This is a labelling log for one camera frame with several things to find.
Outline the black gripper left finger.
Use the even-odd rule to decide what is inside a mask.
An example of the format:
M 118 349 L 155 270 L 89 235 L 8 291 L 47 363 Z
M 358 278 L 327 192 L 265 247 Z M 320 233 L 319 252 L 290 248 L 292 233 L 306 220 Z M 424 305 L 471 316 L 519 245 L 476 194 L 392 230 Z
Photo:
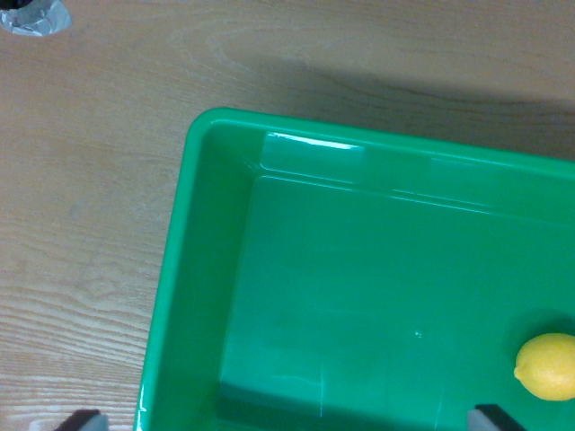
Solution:
M 55 431 L 108 431 L 108 416 L 98 409 L 79 409 L 55 428 Z

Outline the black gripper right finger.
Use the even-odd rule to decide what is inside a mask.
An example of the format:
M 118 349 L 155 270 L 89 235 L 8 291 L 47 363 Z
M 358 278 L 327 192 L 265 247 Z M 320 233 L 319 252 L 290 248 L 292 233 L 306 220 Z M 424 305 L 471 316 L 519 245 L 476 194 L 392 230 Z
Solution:
M 497 404 L 478 404 L 467 412 L 467 431 L 526 431 Z

